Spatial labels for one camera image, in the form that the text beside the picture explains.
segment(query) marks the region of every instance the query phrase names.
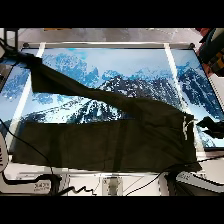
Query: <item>display screen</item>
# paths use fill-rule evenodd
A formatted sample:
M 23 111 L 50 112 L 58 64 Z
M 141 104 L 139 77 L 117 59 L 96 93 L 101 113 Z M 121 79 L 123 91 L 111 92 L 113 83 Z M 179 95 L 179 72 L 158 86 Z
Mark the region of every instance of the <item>display screen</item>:
M 25 52 L 36 54 L 37 50 Z M 176 83 L 164 49 L 54 48 L 45 49 L 42 58 L 45 65 L 85 86 L 160 100 L 182 111 L 186 110 L 181 103 L 184 101 L 187 112 L 198 120 L 205 116 L 223 120 L 223 111 L 194 51 L 172 49 L 171 53 L 177 69 Z M 0 117 L 7 126 L 27 91 L 29 74 L 28 69 L 15 67 L 0 93 Z M 129 118 L 106 103 L 84 97 L 34 94 L 30 88 L 24 99 L 17 134 L 26 121 L 78 124 Z M 0 130 L 6 136 L 2 126 Z M 224 140 L 212 139 L 199 127 L 197 130 L 204 147 L 224 146 Z

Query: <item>mountain image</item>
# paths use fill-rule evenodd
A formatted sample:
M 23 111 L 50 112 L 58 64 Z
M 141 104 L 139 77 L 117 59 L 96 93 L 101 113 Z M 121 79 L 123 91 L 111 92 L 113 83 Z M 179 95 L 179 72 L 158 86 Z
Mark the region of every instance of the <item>mountain image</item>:
M 167 69 L 153 70 L 142 68 L 133 74 L 124 75 L 115 70 L 105 70 L 100 74 L 97 67 L 88 68 L 88 64 L 74 56 L 61 53 L 43 56 L 44 64 L 69 76 L 72 79 L 91 88 L 99 88 L 105 91 L 124 94 L 127 97 L 147 97 L 166 102 L 180 110 L 181 102 L 175 87 L 172 73 Z M 190 64 L 177 66 L 178 82 L 184 93 L 184 101 L 189 105 L 203 108 L 211 117 L 224 119 L 222 110 L 216 96 L 203 74 L 203 70 L 191 68 Z M 8 80 L 2 91 L 7 99 L 13 102 L 19 98 L 28 77 L 28 70 L 22 70 L 13 79 Z M 118 110 L 104 102 L 77 96 L 56 95 L 56 103 L 53 94 L 36 93 L 32 95 L 35 109 L 30 109 L 21 118 L 19 132 L 22 131 L 25 122 L 43 123 L 90 123 L 98 121 L 110 121 L 131 118 L 129 114 Z M 43 105 L 49 105 L 49 109 L 42 109 Z M 9 126 L 11 120 L 5 121 Z M 6 135 L 6 131 L 0 125 L 0 131 Z M 199 135 L 205 147 L 215 147 L 215 141 L 204 134 L 198 128 Z

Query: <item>drawstring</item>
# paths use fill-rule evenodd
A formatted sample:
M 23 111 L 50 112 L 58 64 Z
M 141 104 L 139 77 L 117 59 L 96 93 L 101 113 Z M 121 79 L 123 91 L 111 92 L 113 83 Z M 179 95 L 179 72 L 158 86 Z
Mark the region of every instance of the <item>drawstring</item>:
M 187 127 L 190 123 L 193 123 L 194 121 L 197 121 L 197 119 L 193 119 L 193 120 L 189 121 L 188 124 L 186 125 L 186 116 L 184 116 L 183 133 L 184 133 L 185 140 L 187 140 Z

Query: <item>white drawstring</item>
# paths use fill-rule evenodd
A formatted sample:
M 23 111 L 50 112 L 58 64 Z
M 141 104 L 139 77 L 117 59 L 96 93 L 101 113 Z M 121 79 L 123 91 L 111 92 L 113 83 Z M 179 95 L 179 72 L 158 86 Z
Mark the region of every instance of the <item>white drawstring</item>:
M 193 123 L 194 121 L 197 121 L 197 119 L 193 119 L 193 120 L 189 121 L 188 124 L 186 125 L 186 116 L 184 116 L 183 133 L 184 133 L 185 140 L 187 140 L 187 127 L 190 123 Z

